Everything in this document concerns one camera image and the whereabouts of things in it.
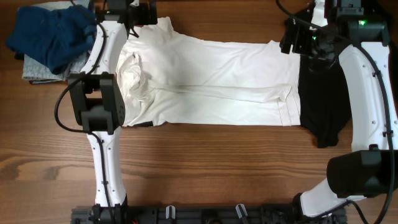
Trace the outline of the white t-shirt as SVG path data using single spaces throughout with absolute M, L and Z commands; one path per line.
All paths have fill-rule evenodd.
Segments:
M 168 17 L 137 33 L 116 69 L 126 126 L 300 124 L 300 56 L 277 42 L 201 40 L 176 32 Z

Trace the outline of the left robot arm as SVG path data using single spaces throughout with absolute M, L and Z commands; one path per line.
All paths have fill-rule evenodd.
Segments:
M 96 196 L 91 208 L 72 210 L 72 223 L 129 223 L 127 194 L 121 177 L 119 137 L 126 107 L 116 81 L 116 66 L 135 26 L 157 23 L 155 1 L 110 1 L 97 13 L 90 57 L 68 79 L 75 119 L 93 153 Z

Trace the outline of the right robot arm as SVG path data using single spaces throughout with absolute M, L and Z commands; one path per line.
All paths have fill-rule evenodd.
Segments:
M 305 28 L 281 50 L 336 60 L 344 73 L 353 119 L 352 151 L 329 160 L 326 178 L 294 197 L 295 219 L 319 220 L 359 200 L 385 195 L 382 220 L 397 187 L 397 115 L 389 79 L 389 31 L 380 10 L 362 1 L 327 1 L 320 26 L 289 14 Z

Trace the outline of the black t-shirt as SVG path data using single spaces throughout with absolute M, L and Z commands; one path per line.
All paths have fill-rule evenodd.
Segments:
M 300 25 L 333 37 L 335 58 L 300 55 L 300 122 L 318 147 L 335 146 L 353 124 L 354 151 L 397 148 L 397 115 L 389 77 L 389 22 L 360 4 L 327 7 L 328 25 L 312 24 L 313 7 L 291 14 Z

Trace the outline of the blue folded shirt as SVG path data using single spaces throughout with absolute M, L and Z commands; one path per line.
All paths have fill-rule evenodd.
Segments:
M 20 7 L 6 47 L 24 54 L 58 75 L 78 56 L 92 49 L 95 14 L 82 5 L 48 10 Z

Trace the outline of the light grey folded jeans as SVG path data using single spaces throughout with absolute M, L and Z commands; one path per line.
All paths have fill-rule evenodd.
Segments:
M 73 1 L 76 5 L 82 5 L 83 7 L 93 10 L 93 2 L 89 0 L 77 0 Z M 57 2 L 45 2 L 33 5 L 35 7 L 40 7 L 47 9 L 49 11 L 66 9 L 72 6 L 71 2 L 68 1 L 57 1 Z M 49 68 L 42 65 L 38 61 L 30 58 L 28 55 L 24 55 L 24 66 L 22 78 L 28 80 L 30 84 L 41 84 L 41 83 L 51 83 L 51 82 L 61 82 L 68 79 L 71 73 L 80 73 L 81 69 L 86 64 L 88 57 L 90 56 L 90 50 L 83 53 L 79 57 L 76 57 L 71 63 L 69 63 L 60 74 L 53 74 Z

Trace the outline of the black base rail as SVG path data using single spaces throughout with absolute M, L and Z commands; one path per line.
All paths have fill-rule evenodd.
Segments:
M 304 220 L 289 204 L 265 204 L 258 207 L 132 207 L 113 208 L 114 223 L 130 224 L 283 224 L 329 223 L 347 224 L 346 210 L 340 209 L 316 220 Z

